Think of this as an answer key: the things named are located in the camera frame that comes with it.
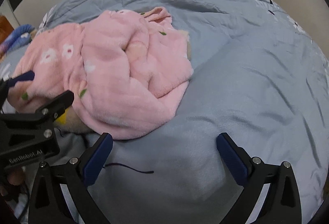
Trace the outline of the person's left hand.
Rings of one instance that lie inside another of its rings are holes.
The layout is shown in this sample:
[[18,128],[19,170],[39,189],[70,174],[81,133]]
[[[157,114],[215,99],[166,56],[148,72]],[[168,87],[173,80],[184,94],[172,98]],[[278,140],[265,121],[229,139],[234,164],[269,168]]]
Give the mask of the person's left hand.
[[16,167],[10,170],[1,170],[1,195],[9,193],[10,186],[19,186],[25,180],[25,173],[22,167]]

